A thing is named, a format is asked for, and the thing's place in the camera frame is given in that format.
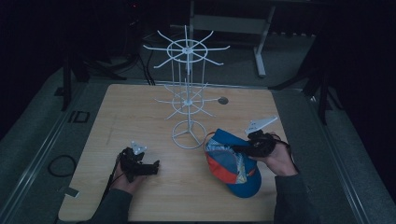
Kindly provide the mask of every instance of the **small object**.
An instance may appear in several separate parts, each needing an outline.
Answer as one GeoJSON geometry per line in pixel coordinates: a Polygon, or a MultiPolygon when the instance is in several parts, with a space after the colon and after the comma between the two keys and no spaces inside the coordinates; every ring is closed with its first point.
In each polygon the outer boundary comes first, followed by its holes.
{"type": "Polygon", "coordinates": [[[72,189],[69,187],[61,187],[60,189],[58,189],[59,192],[64,193],[64,195],[73,197],[73,198],[77,198],[79,195],[79,191],[76,189],[72,189]]]}
{"type": "Polygon", "coordinates": [[[144,156],[144,152],[136,155],[130,147],[125,148],[120,153],[121,170],[130,183],[134,181],[134,177],[137,175],[156,175],[158,173],[160,161],[155,161],[153,164],[144,164],[142,162],[144,156]]]}
{"type": "Polygon", "coordinates": [[[277,120],[277,116],[273,116],[268,119],[255,119],[252,120],[245,130],[245,134],[250,134],[261,130],[263,127],[277,120]]]}
{"type": "Polygon", "coordinates": [[[232,146],[233,151],[245,153],[250,157],[267,157],[274,151],[277,142],[271,134],[262,130],[250,133],[247,138],[249,146],[232,146]]]}
{"type": "Polygon", "coordinates": [[[221,97],[218,99],[218,102],[219,102],[219,104],[221,104],[221,105],[227,105],[227,104],[228,104],[228,99],[227,99],[227,97],[221,96],[221,97]]]}
{"type": "Polygon", "coordinates": [[[143,147],[143,146],[138,145],[135,141],[131,142],[131,146],[132,146],[132,149],[134,150],[134,154],[136,156],[142,152],[145,152],[148,149],[148,147],[143,147]]]}

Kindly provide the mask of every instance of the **person's left hand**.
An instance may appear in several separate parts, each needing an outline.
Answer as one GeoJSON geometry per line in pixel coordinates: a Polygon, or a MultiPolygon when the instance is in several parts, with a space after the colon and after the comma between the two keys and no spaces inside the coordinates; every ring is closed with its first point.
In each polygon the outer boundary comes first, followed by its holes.
{"type": "Polygon", "coordinates": [[[146,175],[138,175],[135,176],[134,181],[130,183],[121,170],[120,164],[118,164],[114,174],[114,183],[110,186],[110,189],[120,189],[134,195],[146,178],[146,175]]]}

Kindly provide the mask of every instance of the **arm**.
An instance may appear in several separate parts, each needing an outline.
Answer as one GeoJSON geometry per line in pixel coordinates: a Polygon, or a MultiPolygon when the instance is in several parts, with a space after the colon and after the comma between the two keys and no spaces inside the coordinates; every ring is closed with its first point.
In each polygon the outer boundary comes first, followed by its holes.
{"type": "Polygon", "coordinates": [[[128,211],[133,198],[146,176],[137,176],[132,183],[129,183],[123,174],[120,165],[117,166],[116,178],[110,187],[110,191],[87,224],[126,224],[128,222],[128,211]]]}
{"type": "Polygon", "coordinates": [[[276,209],[274,223],[320,223],[318,212],[309,201],[305,183],[284,144],[276,144],[265,158],[251,158],[264,162],[276,175],[276,209]]]}
{"type": "Polygon", "coordinates": [[[320,223],[301,175],[276,176],[274,223],[320,223]]]}

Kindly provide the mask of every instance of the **blue cap brim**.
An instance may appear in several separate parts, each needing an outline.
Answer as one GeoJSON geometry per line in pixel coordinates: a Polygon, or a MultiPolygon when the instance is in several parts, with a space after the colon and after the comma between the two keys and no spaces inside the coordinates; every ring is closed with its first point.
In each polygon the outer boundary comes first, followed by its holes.
{"type": "Polygon", "coordinates": [[[256,167],[256,171],[252,176],[247,177],[244,184],[227,184],[227,187],[239,198],[250,198],[255,195],[262,185],[262,175],[256,167]]]}

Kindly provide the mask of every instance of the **sleeve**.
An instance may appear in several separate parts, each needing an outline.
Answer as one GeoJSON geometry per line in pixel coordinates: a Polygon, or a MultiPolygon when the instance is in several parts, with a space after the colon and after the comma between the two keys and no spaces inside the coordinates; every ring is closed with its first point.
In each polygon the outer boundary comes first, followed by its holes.
{"type": "Polygon", "coordinates": [[[320,223],[301,175],[276,176],[276,191],[274,224],[320,223]]]}
{"type": "Polygon", "coordinates": [[[99,205],[92,218],[84,222],[84,224],[128,223],[128,211],[132,197],[131,194],[123,190],[112,189],[99,205]]]}

